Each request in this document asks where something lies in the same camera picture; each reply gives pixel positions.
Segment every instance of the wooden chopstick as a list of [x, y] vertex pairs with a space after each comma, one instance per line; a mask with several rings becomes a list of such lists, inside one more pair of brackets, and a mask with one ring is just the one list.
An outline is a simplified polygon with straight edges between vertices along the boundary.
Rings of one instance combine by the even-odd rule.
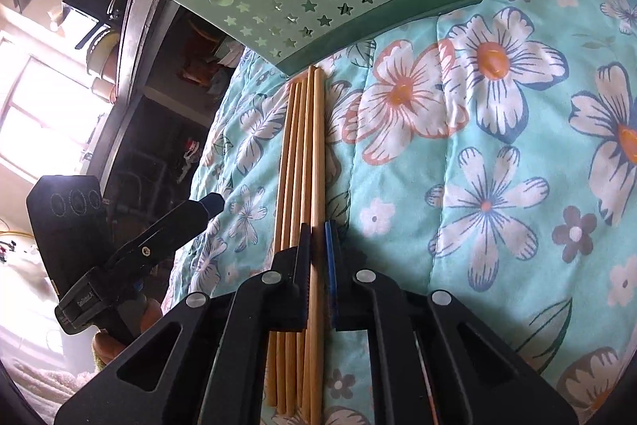
[[310, 311], [305, 339], [303, 404], [301, 413], [310, 425], [321, 423], [323, 396], [323, 273], [325, 225], [325, 86], [323, 71], [314, 72], [312, 139], [311, 225], [315, 256], [310, 269]]
[[[283, 130], [283, 149], [281, 151], [281, 164], [279, 167], [279, 181], [276, 189], [276, 219], [275, 219], [275, 237], [272, 242], [273, 253], [281, 250], [281, 234], [283, 231], [283, 202], [285, 199], [285, 176], [287, 174], [287, 161], [290, 151], [290, 138], [292, 131], [292, 109], [297, 95], [296, 83], [289, 86], [287, 106], [285, 113], [285, 127]], [[268, 341], [268, 360], [267, 377], [266, 377], [266, 404], [270, 407], [276, 407], [276, 333], [270, 333]]]
[[[313, 65], [308, 69], [308, 95], [305, 103], [305, 128], [303, 134], [303, 189], [301, 190], [301, 223], [310, 223], [311, 218], [311, 171], [314, 109], [314, 71]], [[305, 362], [305, 330], [296, 336], [296, 402], [301, 407], [303, 402], [303, 372]]]

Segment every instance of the bright window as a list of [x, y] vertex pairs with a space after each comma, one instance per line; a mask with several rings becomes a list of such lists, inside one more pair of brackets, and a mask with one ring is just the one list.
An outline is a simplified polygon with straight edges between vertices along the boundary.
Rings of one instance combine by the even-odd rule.
[[110, 110], [84, 85], [0, 40], [0, 159], [33, 179], [71, 175]]

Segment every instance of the orange flower center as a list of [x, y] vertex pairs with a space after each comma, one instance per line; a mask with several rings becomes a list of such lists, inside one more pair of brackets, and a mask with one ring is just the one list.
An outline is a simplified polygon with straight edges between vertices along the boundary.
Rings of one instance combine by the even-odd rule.
[[610, 392], [613, 390], [612, 387], [606, 389], [606, 391], [600, 392], [600, 394], [598, 394], [597, 398], [593, 401], [592, 404], [590, 404], [590, 410], [595, 412], [596, 410], [598, 410], [602, 404], [606, 401], [606, 398], [608, 398], [608, 395], [610, 394]]
[[501, 80], [511, 68], [504, 47], [496, 42], [483, 42], [478, 46], [478, 70], [490, 80]]
[[391, 89], [387, 96], [387, 102], [393, 107], [399, 107], [400, 105], [406, 105], [412, 101], [413, 84], [412, 83], [399, 83]]
[[633, 164], [637, 164], [637, 130], [630, 129], [624, 125], [619, 125], [619, 145]]

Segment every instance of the teal fabric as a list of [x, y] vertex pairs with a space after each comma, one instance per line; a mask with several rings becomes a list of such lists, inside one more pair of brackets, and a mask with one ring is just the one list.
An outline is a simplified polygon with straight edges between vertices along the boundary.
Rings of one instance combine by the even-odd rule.
[[[327, 216], [347, 253], [450, 290], [582, 423], [637, 343], [636, 6], [483, 0], [321, 63]], [[227, 206], [178, 252], [165, 309], [270, 265], [287, 80], [244, 54], [192, 185]], [[325, 382], [326, 423], [373, 422], [364, 333], [327, 335]]]

